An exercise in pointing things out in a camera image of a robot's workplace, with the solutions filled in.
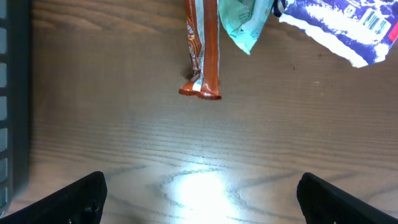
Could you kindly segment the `red orange snack packet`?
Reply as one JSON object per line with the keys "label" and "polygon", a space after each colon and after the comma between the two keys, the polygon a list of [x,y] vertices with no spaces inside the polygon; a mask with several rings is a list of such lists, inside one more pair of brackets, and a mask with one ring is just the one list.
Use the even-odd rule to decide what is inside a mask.
{"label": "red orange snack packet", "polygon": [[220,100],[220,21],[217,0],[185,0],[192,78],[179,89],[185,96]]}

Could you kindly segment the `purple tissue pack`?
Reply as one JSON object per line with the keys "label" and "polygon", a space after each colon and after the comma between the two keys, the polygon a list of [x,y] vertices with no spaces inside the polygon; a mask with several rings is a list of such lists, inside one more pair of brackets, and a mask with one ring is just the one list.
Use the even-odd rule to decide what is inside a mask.
{"label": "purple tissue pack", "polygon": [[272,12],[356,68],[384,61],[397,40],[397,0],[277,0]]}

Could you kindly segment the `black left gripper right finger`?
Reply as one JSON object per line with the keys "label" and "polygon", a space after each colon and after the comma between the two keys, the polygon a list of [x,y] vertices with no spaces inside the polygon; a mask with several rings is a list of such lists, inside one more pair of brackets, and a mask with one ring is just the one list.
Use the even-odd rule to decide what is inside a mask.
{"label": "black left gripper right finger", "polygon": [[397,224],[397,219],[306,172],[297,200],[307,224]]}

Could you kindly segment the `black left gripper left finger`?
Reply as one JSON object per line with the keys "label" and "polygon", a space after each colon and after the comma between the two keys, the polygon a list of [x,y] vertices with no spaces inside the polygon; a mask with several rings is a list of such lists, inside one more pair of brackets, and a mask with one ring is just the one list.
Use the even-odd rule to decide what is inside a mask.
{"label": "black left gripper left finger", "polygon": [[104,174],[95,171],[1,218],[1,224],[100,224],[107,193]]}

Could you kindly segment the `teal snack packet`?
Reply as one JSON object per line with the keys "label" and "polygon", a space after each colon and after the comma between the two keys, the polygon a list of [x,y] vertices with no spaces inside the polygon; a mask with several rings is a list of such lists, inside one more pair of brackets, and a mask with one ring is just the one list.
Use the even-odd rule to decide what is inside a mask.
{"label": "teal snack packet", "polygon": [[271,9],[272,0],[219,0],[221,23],[234,43],[247,55],[257,42]]}

